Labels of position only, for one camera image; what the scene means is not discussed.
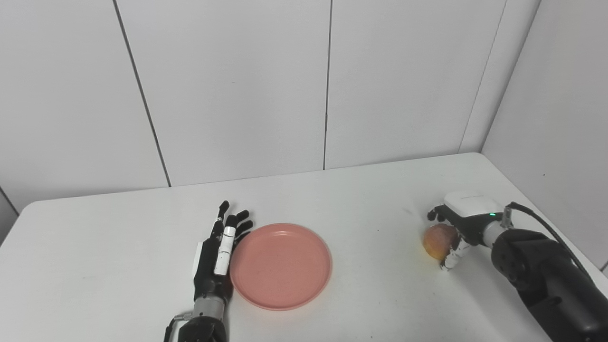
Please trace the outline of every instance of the table surface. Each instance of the table surface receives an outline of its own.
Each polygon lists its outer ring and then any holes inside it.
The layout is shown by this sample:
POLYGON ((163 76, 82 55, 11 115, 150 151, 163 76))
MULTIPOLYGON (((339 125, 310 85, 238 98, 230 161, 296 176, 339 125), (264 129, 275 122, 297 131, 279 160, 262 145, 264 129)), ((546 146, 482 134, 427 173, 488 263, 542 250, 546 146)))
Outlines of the table surface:
MULTIPOLYGON (((231 342, 549 341, 489 249, 450 272, 425 253, 426 212, 464 189, 531 205, 477 153, 36 202, 0 247, 0 339, 160 341, 192 308, 196 244, 230 200, 256 227, 312 229, 333 258, 327 288, 301 308, 267 311, 236 293, 231 342)), ((514 224, 542 231, 523 215, 514 224)), ((608 294, 608 279, 574 251, 608 294)))

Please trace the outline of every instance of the cable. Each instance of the cable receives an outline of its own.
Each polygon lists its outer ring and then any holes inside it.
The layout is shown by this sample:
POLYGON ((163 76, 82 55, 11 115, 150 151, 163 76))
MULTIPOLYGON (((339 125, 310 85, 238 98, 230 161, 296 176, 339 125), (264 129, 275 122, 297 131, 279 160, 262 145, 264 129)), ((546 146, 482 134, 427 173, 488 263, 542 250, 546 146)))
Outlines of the cable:
POLYGON ((559 244, 565 248, 565 250, 568 252, 570 257, 572 258, 572 261, 574 261, 574 264, 581 270, 581 272, 583 272, 583 274, 585 274, 589 278, 589 280, 591 280, 591 282, 593 282, 593 279, 591 278, 591 276, 589 275, 589 273, 587 272, 585 267, 582 265, 581 261, 576 257, 576 255, 574 255, 574 252, 570 249, 570 247, 568 247, 566 242, 562 239, 561 236, 559 236, 559 234, 555 231, 555 229, 553 229, 553 227, 551 227, 545 220, 543 220, 542 217, 538 216, 537 213, 535 213, 532 209, 530 209, 522 204, 516 203, 516 202, 511 202, 506 207, 521 211, 524 214, 528 214, 528 215, 534 217, 540 224, 542 224, 543 227, 545 227, 545 229, 547 231, 549 231, 549 233, 551 233, 551 235, 553 235, 555 240, 557 240, 559 242, 559 244))
POLYGON ((165 328, 165 338, 163 342, 169 342, 169 338, 171 338, 171 331, 173 330, 173 324, 175 323, 175 318, 171 320, 167 328, 165 328))

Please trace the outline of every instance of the white wall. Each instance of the white wall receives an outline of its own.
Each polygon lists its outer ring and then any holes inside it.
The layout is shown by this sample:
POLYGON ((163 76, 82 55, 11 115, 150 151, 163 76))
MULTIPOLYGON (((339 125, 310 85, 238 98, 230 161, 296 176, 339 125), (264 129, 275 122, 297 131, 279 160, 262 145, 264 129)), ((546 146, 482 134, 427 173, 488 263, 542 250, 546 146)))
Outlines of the white wall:
POLYGON ((167 186, 157 148, 174 185, 478 148, 536 2, 117 0, 144 101, 112 1, 2 1, 0 184, 21 210, 167 186))
POLYGON ((167 186, 111 1, 0 1, 0 184, 48 198, 167 186))
POLYGON ((0 245, 17 219, 17 214, 0 192, 0 245))
POLYGON ((321 170, 330 0, 119 0, 173 185, 321 170))
POLYGON ((483 153, 598 267, 608 261, 608 2, 542 1, 483 153))
MULTIPOLYGON (((506 83, 535 3, 334 0, 326 166, 457 153, 503 9, 489 96, 506 83)), ((479 151, 488 128, 472 127, 469 145, 479 151)))

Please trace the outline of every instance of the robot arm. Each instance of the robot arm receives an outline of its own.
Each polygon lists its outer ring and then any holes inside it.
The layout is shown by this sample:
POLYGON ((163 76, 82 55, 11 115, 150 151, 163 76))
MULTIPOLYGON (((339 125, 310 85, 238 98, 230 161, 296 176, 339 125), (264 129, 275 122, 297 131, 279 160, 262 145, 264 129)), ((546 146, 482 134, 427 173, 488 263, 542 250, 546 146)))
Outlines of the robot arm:
POLYGON ((247 210, 229 215, 224 224, 224 215, 229 207, 224 201, 219 207, 218 218, 210 237, 200 246, 200 256, 194 276, 194 308, 185 315, 175 316, 165 331, 165 342, 169 342, 173 326, 177 321, 188 321, 178 333, 178 342, 227 342, 224 327, 224 308, 232 297, 232 283, 228 267, 232 251, 253 227, 247 210))
POLYGON ((473 192, 452 193, 429 212, 429 220, 447 220, 458 231, 442 269, 451 269, 470 246, 492 249, 494 267, 515 287, 526 308, 555 342, 608 341, 608 299, 591 280, 570 248, 525 229, 514 229, 511 209, 524 211, 552 228, 532 210, 517 203, 503 212, 492 199, 473 192))

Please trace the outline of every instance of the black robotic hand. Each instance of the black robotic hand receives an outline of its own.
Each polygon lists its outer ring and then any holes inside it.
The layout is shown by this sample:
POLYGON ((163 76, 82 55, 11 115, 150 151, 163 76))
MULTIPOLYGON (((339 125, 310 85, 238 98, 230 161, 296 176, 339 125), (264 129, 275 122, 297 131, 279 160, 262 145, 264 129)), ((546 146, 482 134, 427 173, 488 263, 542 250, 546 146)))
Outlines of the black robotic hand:
MULTIPOLYGON (((247 210, 237 215, 229 215, 224 224, 224 215, 229 206, 228 201, 219 206, 218 218, 211 235, 202 244, 194 277, 194 309, 191 314, 176 317, 189 319, 179 329, 179 342, 227 342, 223 316, 233 291, 228 273, 230 257, 239 242, 250 233, 248 230, 254 226, 253 222, 248 220, 247 210)), ((176 318, 165 331, 165 342, 171 337, 176 318)))

